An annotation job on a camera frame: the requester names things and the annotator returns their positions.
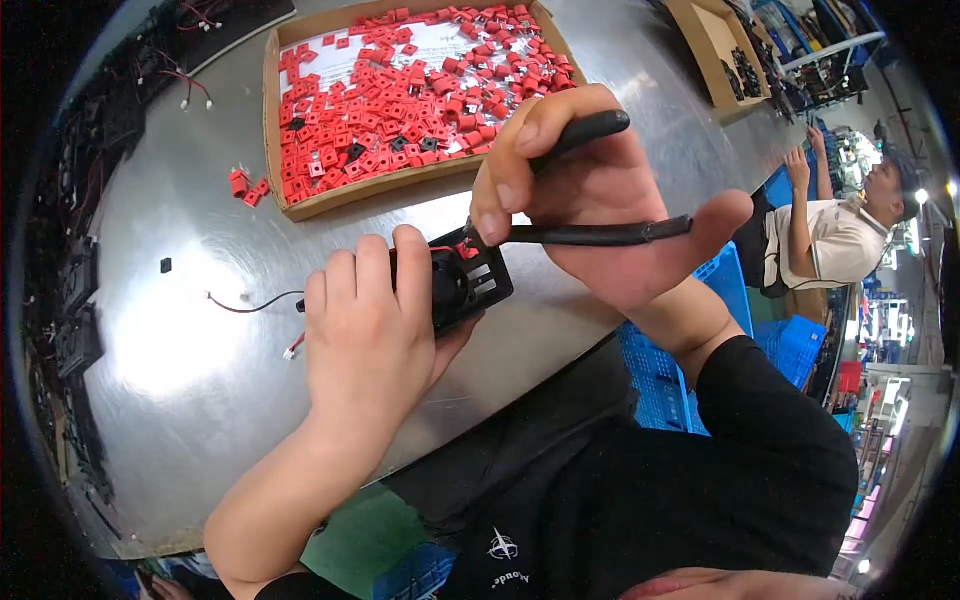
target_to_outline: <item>black handle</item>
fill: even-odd
[[[514,225],[507,242],[563,246],[639,246],[690,233],[692,227],[693,219],[687,215],[655,223],[628,225],[564,225],[552,228]]]
[[[550,152],[530,159],[530,170],[536,175],[546,168],[554,158],[595,139],[624,132],[628,128],[630,128],[630,115],[624,110],[604,110],[570,121],[564,127],[560,139],[550,149]]]

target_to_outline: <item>stainless steel table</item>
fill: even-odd
[[[300,14],[332,8],[298,4]],[[546,4],[588,80],[607,84],[633,117],[671,214],[692,212],[726,188],[753,191],[787,142],[802,139],[799,127],[785,127],[767,108],[719,127],[683,37],[648,4]],[[231,167],[242,163],[257,179],[265,174],[265,42],[257,36],[199,75],[214,110],[201,102],[180,110],[181,84],[156,102],[102,203],[94,299],[105,355],[85,379],[116,489],[107,515],[123,538],[108,534],[85,503],[75,504],[104,557],[200,547],[204,521],[223,494],[306,414],[304,360],[282,357],[303,329],[296,298],[237,315],[204,291],[256,305],[302,289],[333,250],[352,248],[361,234],[389,237],[410,223],[430,239],[468,214],[472,176],[406,187],[299,224],[271,199],[256,209],[234,200]],[[165,257],[173,271],[161,275]],[[621,321],[541,248],[507,247],[505,258],[513,297],[489,311],[404,423],[376,478],[486,419]]]

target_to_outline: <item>cardboard tray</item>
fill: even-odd
[[[686,43],[693,51],[700,71],[707,81],[707,89],[714,106],[726,114],[731,114],[750,109],[771,97],[770,86],[754,46],[736,13],[724,4],[723,0],[667,0],[666,6],[677,20]],[[736,71],[733,50],[737,46],[747,55],[747,60],[759,76],[759,98],[748,97],[737,101],[727,80],[720,60],[725,60],[730,68]]]
[[[554,52],[565,54],[569,59],[570,64],[575,69],[571,79],[577,85],[585,85],[587,80],[584,79],[573,53],[570,52],[569,46],[566,45],[566,41],[554,25],[553,14],[540,2],[473,0],[462,6],[483,10],[486,7],[502,5],[514,7],[520,4],[526,5],[529,13],[537,19],[537,24],[541,29],[540,36],[550,44]],[[278,69],[280,48],[285,48],[304,39],[351,27],[353,20],[357,17],[379,16],[386,11],[402,8],[410,9],[411,14],[432,12],[448,6],[448,0],[381,0],[380,2],[343,7],[335,11],[317,12],[280,25],[270,33],[270,38],[267,40],[266,58],[263,63],[263,138],[267,152],[267,173],[271,191],[276,198],[280,211],[291,221],[309,219],[338,206],[381,194],[403,185],[480,168],[484,159],[483,155],[466,156],[419,168],[403,169],[371,180],[338,187],[293,206],[288,206],[286,199],[283,197],[283,185],[280,179],[280,170],[283,164],[280,154],[280,74]]]

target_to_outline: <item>black cable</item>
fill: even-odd
[[[271,304],[273,304],[273,303],[276,302],[277,300],[280,300],[280,299],[283,298],[284,296],[290,296],[291,294],[302,294],[302,293],[303,293],[303,290],[293,290],[293,291],[290,291],[290,292],[284,292],[284,293],[280,294],[279,296],[277,296],[276,298],[274,298],[273,300],[270,300],[269,302],[267,302],[267,303],[264,304],[263,306],[257,306],[256,308],[231,308],[231,307],[229,307],[229,306],[226,306],[226,305],[221,304],[220,302],[218,302],[215,298],[213,298],[213,296],[210,295],[209,292],[206,293],[206,297],[209,298],[209,299],[211,299],[211,300],[213,301],[213,303],[216,304],[217,306],[220,306],[220,307],[223,308],[224,310],[228,310],[228,311],[230,311],[231,313],[247,314],[247,313],[259,312],[259,311],[263,310],[264,308],[266,308],[267,306],[270,306]]]

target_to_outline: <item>fingernail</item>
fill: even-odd
[[[507,212],[514,212],[516,208],[516,194],[506,183],[499,183],[496,186],[496,195],[500,197],[500,205]]]
[[[537,127],[536,123],[525,124],[523,129],[520,130],[520,133],[516,135],[516,145],[518,148],[522,148],[537,139],[537,133],[539,131],[540,128]]]
[[[483,238],[484,243],[492,244],[493,240],[496,239],[498,229],[500,229],[500,223],[496,217],[493,215],[480,216],[480,221],[477,223],[477,231],[480,232],[480,237]]]

